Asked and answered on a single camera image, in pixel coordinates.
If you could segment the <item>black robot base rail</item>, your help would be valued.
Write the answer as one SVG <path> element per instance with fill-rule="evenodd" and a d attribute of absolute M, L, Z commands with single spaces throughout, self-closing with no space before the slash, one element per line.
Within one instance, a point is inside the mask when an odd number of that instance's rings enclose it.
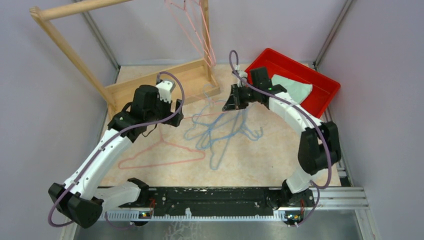
<path fill-rule="evenodd" d="M 124 208 L 147 208 L 155 217 L 270 217 L 279 208 L 315 205 L 312 190 L 281 187 L 151 187 Z"/>

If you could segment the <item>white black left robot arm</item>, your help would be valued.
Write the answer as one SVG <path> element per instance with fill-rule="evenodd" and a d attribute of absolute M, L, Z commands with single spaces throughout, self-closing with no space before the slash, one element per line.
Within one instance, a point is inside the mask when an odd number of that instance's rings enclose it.
<path fill-rule="evenodd" d="M 155 86 L 140 85 L 133 100 L 112 117 L 103 137 L 83 164 L 62 184 L 53 183 L 48 194 L 54 208 L 71 222 L 86 229 L 107 211 L 128 203 L 144 207 L 149 203 L 149 186 L 137 178 L 109 188 L 99 185 L 121 154 L 139 136 L 147 137 L 147 127 L 158 124 L 179 126 L 184 115 L 183 101 L 177 99 L 175 111 L 172 92 L 176 84 L 161 80 Z"/>

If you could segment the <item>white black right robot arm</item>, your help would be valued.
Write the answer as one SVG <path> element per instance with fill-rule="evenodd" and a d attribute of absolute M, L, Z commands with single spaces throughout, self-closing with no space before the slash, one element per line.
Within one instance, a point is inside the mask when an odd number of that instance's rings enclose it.
<path fill-rule="evenodd" d="M 337 125 L 323 122 L 311 115 L 281 84 L 274 84 L 265 67 L 254 68 L 250 73 L 231 71 L 237 83 L 231 85 L 224 112 L 242 110 L 251 103 L 260 103 L 281 117 L 299 136 L 297 160 L 299 167 L 283 181 L 280 205 L 295 206 L 301 201 L 313 177 L 340 161 L 341 148 Z"/>

